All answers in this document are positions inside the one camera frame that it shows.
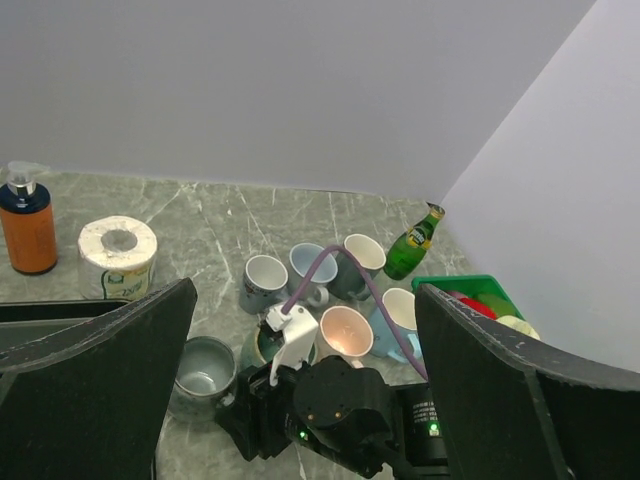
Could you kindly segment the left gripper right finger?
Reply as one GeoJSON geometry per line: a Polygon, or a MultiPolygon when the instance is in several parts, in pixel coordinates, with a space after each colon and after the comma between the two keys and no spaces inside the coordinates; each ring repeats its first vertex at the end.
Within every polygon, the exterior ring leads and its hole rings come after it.
{"type": "Polygon", "coordinates": [[[415,292],[428,382],[455,479],[636,479],[639,375],[415,292]]]}

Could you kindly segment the light blue mug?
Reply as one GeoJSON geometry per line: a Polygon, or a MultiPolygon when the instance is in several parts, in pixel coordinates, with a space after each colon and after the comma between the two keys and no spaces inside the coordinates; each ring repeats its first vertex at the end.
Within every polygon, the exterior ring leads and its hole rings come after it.
{"type": "MultiPolygon", "coordinates": [[[[420,359],[422,351],[417,332],[414,294],[401,288],[390,288],[382,295],[382,301],[392,324],[399,330],[401,338],[407,341],[410,353],[414,358],[420,359]]],[[[368,323],[374,334],[370,353],[376,357],[389,357],[400,363],[407,363],[405,354],[378,307],[369,315],[368,323]]]]}

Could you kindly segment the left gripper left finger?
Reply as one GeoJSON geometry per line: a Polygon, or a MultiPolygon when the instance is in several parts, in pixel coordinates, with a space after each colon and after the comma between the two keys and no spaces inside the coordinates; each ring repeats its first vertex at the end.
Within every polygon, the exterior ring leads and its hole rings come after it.
{"type": "Polygon", "coordinates": [[[1,348],[4,479],[150,479],[197,303],[190,278],[1,348]]]}

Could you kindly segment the pale grey-blue mug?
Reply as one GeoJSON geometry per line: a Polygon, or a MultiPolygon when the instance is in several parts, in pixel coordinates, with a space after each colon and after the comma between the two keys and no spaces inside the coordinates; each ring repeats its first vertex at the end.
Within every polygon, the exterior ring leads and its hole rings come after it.
{"type": "Polygon", "coordinates": [[[216,411],[232,402],[238,365],[222,340],[198,336],[184,344],[168,405],[181,422],[213,421],[216,411]]]}

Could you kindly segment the pink mug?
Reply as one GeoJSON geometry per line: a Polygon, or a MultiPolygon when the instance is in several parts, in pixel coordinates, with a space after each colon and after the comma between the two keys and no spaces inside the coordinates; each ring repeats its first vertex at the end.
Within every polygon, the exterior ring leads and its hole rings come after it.
{"type": "Polygon", "coordinates": [[[338,355],[354,368],[363,368],[362,358],[372,349],[374,334],[368,321],[347,306],[328,308],[319,321],[318,359],[338,355]]]}

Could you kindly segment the teal green mug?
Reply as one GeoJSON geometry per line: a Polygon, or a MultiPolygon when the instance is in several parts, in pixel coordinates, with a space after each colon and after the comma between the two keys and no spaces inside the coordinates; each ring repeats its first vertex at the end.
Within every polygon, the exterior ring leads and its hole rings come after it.
{"type": "Polygon", "coordinates": [[[269,333],[266,327],[256,327],[246,337],[241,348],[238,371],[243,371],[251,366],[260,367],[269,364],[283,345],[282,333],[269,333]]]}

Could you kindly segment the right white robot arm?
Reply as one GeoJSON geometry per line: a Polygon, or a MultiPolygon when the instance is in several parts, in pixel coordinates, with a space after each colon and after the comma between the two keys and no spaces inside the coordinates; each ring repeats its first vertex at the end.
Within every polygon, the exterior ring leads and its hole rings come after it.
{"type": "Polygon", "coordinates": [[[428,384],[392,386],[337,355],[299,370],[241,371],[214,420],[247,461],[297,444],[366,479],[385,465],[397,479],[451,476],[428,384]]]}

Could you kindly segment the dark slate blue mug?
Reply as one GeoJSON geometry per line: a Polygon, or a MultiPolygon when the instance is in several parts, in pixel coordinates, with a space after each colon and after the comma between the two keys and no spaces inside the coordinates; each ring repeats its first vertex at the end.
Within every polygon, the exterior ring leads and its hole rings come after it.
{"type": "Polygon", "coordinates": [[[285,265],[275,257],[255,255],[245,264],[239,306],[246,313],[255,315],[283,301],[289,275],[285,265]]]}

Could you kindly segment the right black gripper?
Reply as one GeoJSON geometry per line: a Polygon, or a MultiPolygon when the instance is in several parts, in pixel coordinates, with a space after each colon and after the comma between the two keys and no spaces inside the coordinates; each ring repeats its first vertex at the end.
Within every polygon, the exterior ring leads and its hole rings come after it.
{"type": "Polygon", "coordinates": [[[278,456],[290,444],[307,445],[310,430],[295,411],[296,372],[286,367],[284,377],[270,384],[271,366],[250,366],[236,377],[232,393],[221,400],[214,421],[232,439],[246,460],[278,456]]]}

